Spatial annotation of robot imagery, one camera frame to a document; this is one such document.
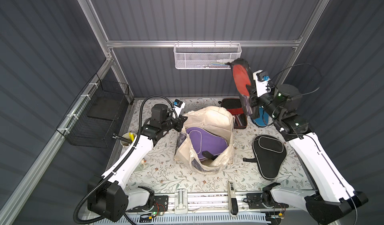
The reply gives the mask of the blue paddle case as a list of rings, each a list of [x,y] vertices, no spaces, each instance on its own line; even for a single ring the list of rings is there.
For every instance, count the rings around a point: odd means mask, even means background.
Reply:
[[[256,119],[252,119],[252,122],[258,126],[259,128],[265,128],[270,126],[269,124],[269,115],[265,112],[262,107],[259,107],[259,117]]]

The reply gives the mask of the purple pouch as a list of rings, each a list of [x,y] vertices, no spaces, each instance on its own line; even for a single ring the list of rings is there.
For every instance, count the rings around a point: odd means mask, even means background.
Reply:
[[[224,138],[199,127],[188,128],[187,134],[200,161],[215,160],[228,147]]]

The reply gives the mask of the red black ping pong set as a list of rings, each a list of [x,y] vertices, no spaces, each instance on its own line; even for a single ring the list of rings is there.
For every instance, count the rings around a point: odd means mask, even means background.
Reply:
[[[230,112],[234,118],[234,129],[245,129],[248,126],[247,116],[245,115],[241,101],[238,98],[225,98],[221,101],[221,106]]]

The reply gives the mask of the red ping pong paddle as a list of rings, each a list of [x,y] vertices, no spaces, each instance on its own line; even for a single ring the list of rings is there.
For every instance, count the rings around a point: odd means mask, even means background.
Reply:
[[[256,91],[256,83],[249,63],[243,58],[238,58],[226,65],[230,66],[232,70],[244,114],[252,120],[257,119],[260,116],[259,107],[252,107],[251,103],[251,95]]]

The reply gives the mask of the cream canvas tote bag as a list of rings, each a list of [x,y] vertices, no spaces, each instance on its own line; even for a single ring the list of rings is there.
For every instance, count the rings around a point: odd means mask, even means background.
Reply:
[[[221,172],[234,159],[233,115],[225,108],[208,106],[185,116],[174,161],[200,174]]]

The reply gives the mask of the black paddle case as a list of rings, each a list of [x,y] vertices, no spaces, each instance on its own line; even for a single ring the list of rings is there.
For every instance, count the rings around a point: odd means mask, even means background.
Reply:
[[[253,140],[252,150],[255,157],[243,158],[243,161],[257,163],[260,175],[265,180],[274,180],[287,156],[284,143],[270,135],[258,135]]]

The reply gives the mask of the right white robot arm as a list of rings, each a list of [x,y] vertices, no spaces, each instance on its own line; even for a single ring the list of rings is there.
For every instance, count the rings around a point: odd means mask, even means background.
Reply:
[[[296,152],[310,179],[311,190],[298,190],[272,183],[263,188],[267,208],[288,204],[308,212],[320,225],[328,225],[366,204],[369,199],[356,191],[341,175],[322,147],[309,122],[297,114],[302,98],[299,90],[283,84],[271,93],[267,83],[246,85],[246,107],[262,108],[284,141]]]

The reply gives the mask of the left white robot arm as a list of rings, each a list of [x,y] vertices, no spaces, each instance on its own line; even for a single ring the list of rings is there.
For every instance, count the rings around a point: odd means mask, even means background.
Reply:
[[[150,119],[147,124],[141,126],[141,134],[135,138],[124,155],[102,176],[96,176],[89,181],[90,195],[87,198],[87,207],[89,211],[99,215],[91,221],[92,223],[103,219],[117,222],[129,210],[143,208],[148,211],[153,208],[155,192],[152,189],[144,186],[128,192],[124,189],[147,153],[168,131],[180,132],[187,119],[188,117],[182,115],[176,120],[168,118],[161,123]]]

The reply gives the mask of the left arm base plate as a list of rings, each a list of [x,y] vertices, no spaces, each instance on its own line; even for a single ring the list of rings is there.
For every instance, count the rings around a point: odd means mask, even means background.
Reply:
[[[166,212],[168,210],[169,196],[155,195],[150,197],[146,204],[127,210],[128,213]]]

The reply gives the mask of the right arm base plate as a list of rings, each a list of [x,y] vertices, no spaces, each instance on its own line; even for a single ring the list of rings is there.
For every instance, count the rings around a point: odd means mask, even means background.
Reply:
[[[262,193],[247,193],[243,202],[246,203],[251,210],[255,209],[267,209],[268,205],[268,194]]]

